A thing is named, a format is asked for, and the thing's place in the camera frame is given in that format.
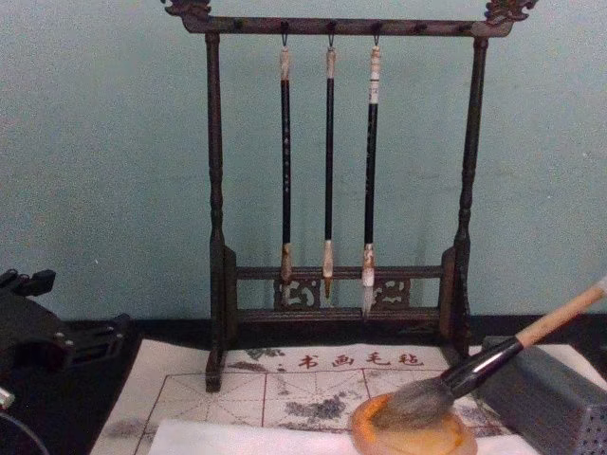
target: round dish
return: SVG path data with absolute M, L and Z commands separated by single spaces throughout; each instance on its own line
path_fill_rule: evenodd
M 390 394 L 362 403 L 352 414 L 352 437 L 362 455 L 476 455 L 474 436 L 453 413 L 431 428 L 384 431 L 371 417 L 383 408 Z

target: black brush ferrule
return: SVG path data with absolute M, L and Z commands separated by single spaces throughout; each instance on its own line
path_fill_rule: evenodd
M 451 389 L 453 397 L 457 399 L 480 386 L 522 350 L 521 342 L 516 337 L 512 337 L 473 355 L 463 363 L 446 370 L 440 377 Z

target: dark table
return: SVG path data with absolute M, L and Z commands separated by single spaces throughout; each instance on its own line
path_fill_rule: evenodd
M 515 334 L 537 316 L 472 317 L 473 343 L 485 336 Z M 85 328 L 93 322 L 73 322 Z M 583 315 L 545 342 L 571 344 L 607 377 L 607 315 Z M 199 349 L 210 348 L 208 320 L 138 320 L 128 332 L 121 354 L 112 360 L 84 365 L 62 373 L 40 370 L 16 372 L 2 384 L 17 395 L 9 414 L 22 420 L 45 442 L 51 455 L 84 455 L 92 449 L 103 424 L 128 377 L 142 337 Z M 372 327 L 353 323 L 339 330 L 331 324 L 277 325 L 263 331 L 241 327 L 237 349 L 261 346 L 330 345 L 356 342 L 376 344 L 424 344 L 423 337 L 374 333 Z M 19 455 L 31 451 L 29 442 L 19 440 Z

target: felt mat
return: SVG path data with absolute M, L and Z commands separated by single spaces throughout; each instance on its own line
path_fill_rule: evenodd
M 477 439 L 477 455 L 539 455 L 518 435 Z M 347 434 L 163 420 L 149 455 L 359 455 Z
M 590 363 L 570 346 L 543 349 L 607 389 Z M 208 355 L 144 340 L 92 454 L 148 454 L 165 419 L 347 437 L 350 415 L 360 403 L 448 368 L 438 348 L 424 346 L 355 344 L 230 351 L 221 391 L 206 393 Z M 487 406 L 470 396 L 457 400 L 454 410 L 477 438 L 509 434 Z

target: calligraphy brush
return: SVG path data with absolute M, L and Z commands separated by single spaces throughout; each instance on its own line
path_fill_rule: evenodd
M 288 302 L 291 284 L 291 122 L 289 106 L 289 53 L 286 35 L 281 52 L 281 112 L 283 133 L 283 250 L 281 254 L 281 284 L 283 302 Z
M 536 320 L 514 337 L 469 357 L 440 376 L 415 381 L 394 393 L 376 413 L 377 428 L 424 428 L 437 422 L 453 401 L 480 386 L 510 358 L 552 333 L 588 306 L 607 296 L 607 276 L 562 307 Z
M 375 283 L 375 255 L 373 252 L 373 201 L 376 181 L 377 95 L 379 91 L 379 47 L 371 51 L 371 79 L 369 82 L 369 121 L 367 125 L 367 172 L 364 199 L 364 253 L 362 261 L 362 317 L 367 319 L 373 306 Z
M 331 225 L 333 221 L 333 88 L 336 54 L 332 41 L 330 35 L 329 48 L 326 51 L 326 165 L 324 175 L 324 257 L 322 260 L 324 296 L 327 300 L 331 296 L 331 281 L 333 280 Z

